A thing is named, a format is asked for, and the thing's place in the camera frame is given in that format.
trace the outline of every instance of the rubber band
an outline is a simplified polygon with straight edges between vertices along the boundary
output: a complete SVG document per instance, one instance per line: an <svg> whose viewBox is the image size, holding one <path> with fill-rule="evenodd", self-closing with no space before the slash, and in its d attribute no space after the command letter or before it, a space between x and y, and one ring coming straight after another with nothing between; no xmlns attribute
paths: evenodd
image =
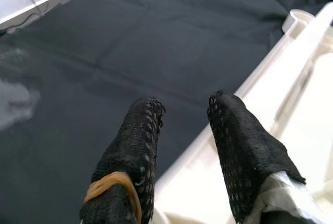
<svg viewBox="0 0 333 224"><path fill-rule="evenodd" d="M104 176L98 181L93 182L87 191L87 196L84 198L83 202L86 203L91 199L103 194L109 188L114 185L122 185L129 194L129 201L134 209L135 218L138 224L141 224L142 210L139 197L133 186L132 180L129 175L125 172L113 172L107 176Z"/></svg>

